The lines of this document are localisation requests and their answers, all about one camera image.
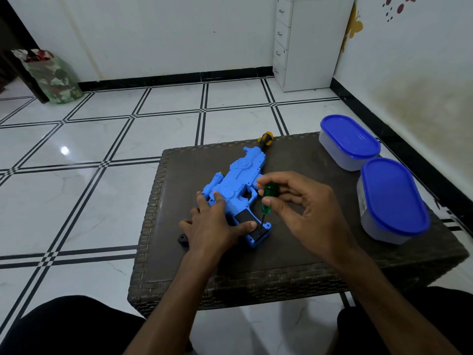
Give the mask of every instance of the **person's left hand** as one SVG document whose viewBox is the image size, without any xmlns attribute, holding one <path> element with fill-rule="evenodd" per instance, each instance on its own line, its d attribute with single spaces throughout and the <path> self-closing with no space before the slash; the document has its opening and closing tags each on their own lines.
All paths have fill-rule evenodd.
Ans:
<svg viewBox="0 0 473 355">
<path fill-rule="evenodd" d="M 216 203 L 210 207 L 202 192 L 197 192 L 198 208 L 191 209 L 191 220 L 181 220 L 179 226 L 189 239 L 189 252 L 201 261 L 209 261 L 216 267 L 222 257 L 238 237 L 251 233 L 257 222 L 247 221 L 237 226 L 228 225 L 225 218 L 225 199 L 214 192 Z"/>
</svg>

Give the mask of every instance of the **white wall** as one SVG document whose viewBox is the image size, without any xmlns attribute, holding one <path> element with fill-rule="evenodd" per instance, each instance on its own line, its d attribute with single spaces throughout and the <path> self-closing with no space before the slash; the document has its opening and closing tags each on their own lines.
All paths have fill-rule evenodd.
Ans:
<svg viewBox="0 0 473 355">
<path fill-rule="evenodd" d="M 81 81 L 272 65 L 276 0 L 8 0 Z"/>
<path fill-rule="evenodd" d="M 473 0 L 385 2 L 355 0 L 334 77 L 473 199 Z"/>
</svg>

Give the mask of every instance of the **drawer cabinet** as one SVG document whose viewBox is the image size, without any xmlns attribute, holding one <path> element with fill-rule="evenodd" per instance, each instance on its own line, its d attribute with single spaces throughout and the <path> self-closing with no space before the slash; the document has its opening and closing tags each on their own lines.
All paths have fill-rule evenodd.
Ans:
<svg viewBox="0 0 473 355">
<path fill-rule="evenodd" d="M 273 72 L 281 89 L 330 87 L 354 0 L 277 0 Z"/>
</svg>

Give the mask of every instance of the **screwdriver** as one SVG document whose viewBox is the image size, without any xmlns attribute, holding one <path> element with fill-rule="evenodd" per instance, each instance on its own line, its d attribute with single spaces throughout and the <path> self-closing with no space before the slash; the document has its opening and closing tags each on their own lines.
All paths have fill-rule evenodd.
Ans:
<svg viewBox="0 0 473 355">
<path fill-rule="evenodd" d="M 269 182 L 264 187 L 263 197 L 278 197 L 279 196 L 279 184 Z M 271 212 L 271 209 L 263 204 L 261 206 L 261 211 L 263 212 L 263 217 L 261 218 L 260 232 L 263 230 L 264 217 Z"/>
</svg>

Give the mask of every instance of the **tile floor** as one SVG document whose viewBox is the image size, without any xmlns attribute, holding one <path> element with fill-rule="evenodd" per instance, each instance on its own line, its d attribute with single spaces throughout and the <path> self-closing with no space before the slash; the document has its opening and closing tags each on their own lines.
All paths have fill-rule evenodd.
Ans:
<svg viewBox="0 0 473 355">
<path fill-rule="evenodd" d="M 137 314 L 129 278 L 164 149 L 319 131 L 333 113 L 363 124 L 330 89 L 283 93 L 272 77 L 90 92 L 66 105 L 42 105 L 10 84 L 0 94 L 0 340 L 62 295 Z M 382 156 L 395 159 L 384 145 Z M 473 251 L 448 209 L 418 187 Z M 473 260 L 436 284 L 473 292 Z M 342 307 L 332 294 L 199 311 L 191 340 L 200 355 L 323 354 Z"/>
</svg>

